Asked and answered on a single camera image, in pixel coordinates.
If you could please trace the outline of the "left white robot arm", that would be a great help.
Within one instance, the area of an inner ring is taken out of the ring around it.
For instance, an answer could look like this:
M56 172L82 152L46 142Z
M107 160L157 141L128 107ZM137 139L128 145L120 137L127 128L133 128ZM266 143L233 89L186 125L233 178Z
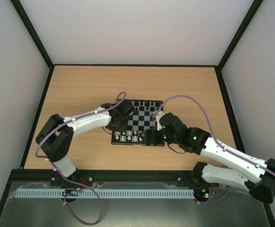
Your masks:
M68 156L72 140L95 128L105 127L111 131L125 131L133 104L125 99L116 104L102 104L97 109L73 117L52 115L36 137L37 149L41 149L61 175L68 178L77 168Z

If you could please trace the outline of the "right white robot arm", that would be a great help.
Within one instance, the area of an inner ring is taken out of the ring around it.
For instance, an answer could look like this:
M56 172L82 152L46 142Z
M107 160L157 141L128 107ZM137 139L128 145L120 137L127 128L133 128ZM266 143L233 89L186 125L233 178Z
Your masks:
M141 133L147 146L156 146L160 141L177 144L185 152L208 157L226 165L226 168L221 168L197 162L191 173L195 184L224 184L248 192L263 203L273 202L275 159L263 160L242 153L200 128L188 128L172 113L159 112L156 121L155 127Z

